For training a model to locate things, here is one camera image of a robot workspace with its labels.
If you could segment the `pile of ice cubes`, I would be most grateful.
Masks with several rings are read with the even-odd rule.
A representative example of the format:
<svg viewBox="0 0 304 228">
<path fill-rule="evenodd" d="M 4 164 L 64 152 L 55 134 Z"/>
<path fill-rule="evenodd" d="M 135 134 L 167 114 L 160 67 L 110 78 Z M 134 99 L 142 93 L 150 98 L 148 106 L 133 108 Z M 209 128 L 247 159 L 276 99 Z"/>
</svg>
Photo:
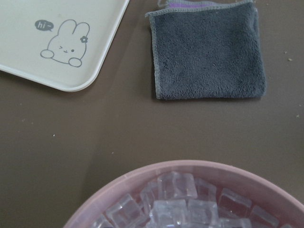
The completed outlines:
<svg viewBox="0 0 304 228">
<path fill-rule="evenodd" d="M 92 228 L 290 228 L 228 188 L 168 172 L 122 196 Z"/>
</svg>

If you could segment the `cream rabbit tray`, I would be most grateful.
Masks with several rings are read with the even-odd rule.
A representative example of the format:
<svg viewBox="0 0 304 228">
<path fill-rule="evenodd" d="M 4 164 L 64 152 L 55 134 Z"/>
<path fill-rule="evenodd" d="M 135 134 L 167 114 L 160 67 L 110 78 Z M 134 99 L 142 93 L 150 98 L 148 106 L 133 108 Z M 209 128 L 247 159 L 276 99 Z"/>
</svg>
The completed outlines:
<svg viewBox="0 0 304 228">
<path fill-rule="evenodd" d="M 126 0 L 3 0 L 0 69 L 61 91 L 97 78 Z"/>
</svg>

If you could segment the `grey folded cloth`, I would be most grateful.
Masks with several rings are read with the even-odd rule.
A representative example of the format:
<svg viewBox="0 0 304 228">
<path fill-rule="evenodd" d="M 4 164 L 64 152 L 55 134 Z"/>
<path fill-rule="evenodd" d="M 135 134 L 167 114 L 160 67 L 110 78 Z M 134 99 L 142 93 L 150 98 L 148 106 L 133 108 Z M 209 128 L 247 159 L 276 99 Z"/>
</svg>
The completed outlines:
<svg viewBox="0 0 304 228">
<path fill-rule="evenodd" d="M 266 92 L 253 1 L 148 12 L 156 97 L 258 98 Z"/>
</svg>

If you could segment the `pink bowl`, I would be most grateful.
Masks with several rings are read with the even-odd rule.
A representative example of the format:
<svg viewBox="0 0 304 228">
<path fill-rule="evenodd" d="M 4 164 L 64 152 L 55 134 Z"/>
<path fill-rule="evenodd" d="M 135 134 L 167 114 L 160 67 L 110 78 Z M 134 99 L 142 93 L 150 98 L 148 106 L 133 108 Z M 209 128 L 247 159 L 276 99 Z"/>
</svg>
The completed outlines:
<svg viewBox="0 0 304 228">
<path fill-rule="evenodd" d="M 68 220 L 66 228 L 88 228 L 100 214 L 123 195 L 138 192 L 145 183 L 170 172 L 192 173 L 219 187 L 250 198 L 280 221 L 294 228 L 304 226 L 304 206 L 275 184 L 240 168 L 201 160 L 175 160 L 150 164 L 128 172 L 92 195 Z"/>
</svg>

